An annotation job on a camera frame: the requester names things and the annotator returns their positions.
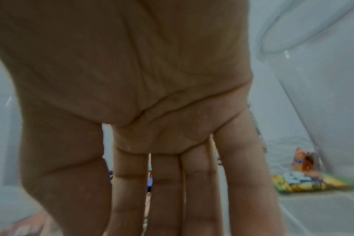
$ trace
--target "orange toy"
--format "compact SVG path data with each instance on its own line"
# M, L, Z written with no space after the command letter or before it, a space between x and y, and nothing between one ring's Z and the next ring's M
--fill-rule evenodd
M292 166L296 171L300 172L314 170L313 157L301 148L297 148Z

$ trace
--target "skin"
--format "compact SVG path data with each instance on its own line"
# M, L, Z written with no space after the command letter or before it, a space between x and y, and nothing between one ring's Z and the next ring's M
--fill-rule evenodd
M244 0L0 0L0 59L23 115L21 181L66 236L282 235L247 109ZM102 123L114 132L114 179Z

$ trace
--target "yellow package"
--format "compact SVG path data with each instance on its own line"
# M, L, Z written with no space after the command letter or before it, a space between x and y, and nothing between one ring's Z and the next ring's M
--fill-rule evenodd
M273 183L280 193L326 191L353 187L353 183L349 181L317 171L295 171L276 175L273 176Z

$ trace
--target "finger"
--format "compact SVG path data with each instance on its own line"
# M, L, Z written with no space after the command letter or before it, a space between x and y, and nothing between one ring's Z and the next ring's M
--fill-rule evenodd
M145 213L147 171L147 154L129 154L114 148L109 236L141 235Z
M67 236L101 236L111 206L101 124L19 91L21 182Z
M283 235L277 195L246 108L214 133L228 182L231 234Z
M183 236L222 235L222 213L217 160L212 142L193 147L181 156L186 182Z
M146 236L178 236L183 213L183 178L177 155L152 155L152 196Z

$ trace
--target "clear plastic container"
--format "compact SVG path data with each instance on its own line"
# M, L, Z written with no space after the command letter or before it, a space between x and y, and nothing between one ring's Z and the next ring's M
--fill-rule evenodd
M257 54L327 170L354 179L354 0L286 1L266 22Z

